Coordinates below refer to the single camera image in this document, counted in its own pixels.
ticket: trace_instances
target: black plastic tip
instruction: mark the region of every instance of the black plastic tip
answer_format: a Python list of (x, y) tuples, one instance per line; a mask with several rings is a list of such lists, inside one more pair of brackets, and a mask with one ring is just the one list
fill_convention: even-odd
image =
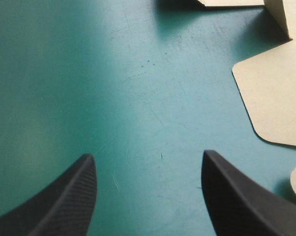
[(204, 152), (202, 189), (218, 236), (296, 236), (296, 205), (262, 188), (215, 151)]
[(84, 154), (48, 187), (0, 217), (0, 236), (85, 236), (94, 210), (94, 158)]

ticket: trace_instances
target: teal surface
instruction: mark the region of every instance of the teal surface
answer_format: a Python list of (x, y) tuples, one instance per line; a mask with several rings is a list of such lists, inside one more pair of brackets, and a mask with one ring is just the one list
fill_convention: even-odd
[(86, 152), (90, 236), (214, 236), (204, 149), (292, 199), (296, 148), (256, 136), (231, 74), (285, 40), (263, 8), (0, 1), (0, 215)]

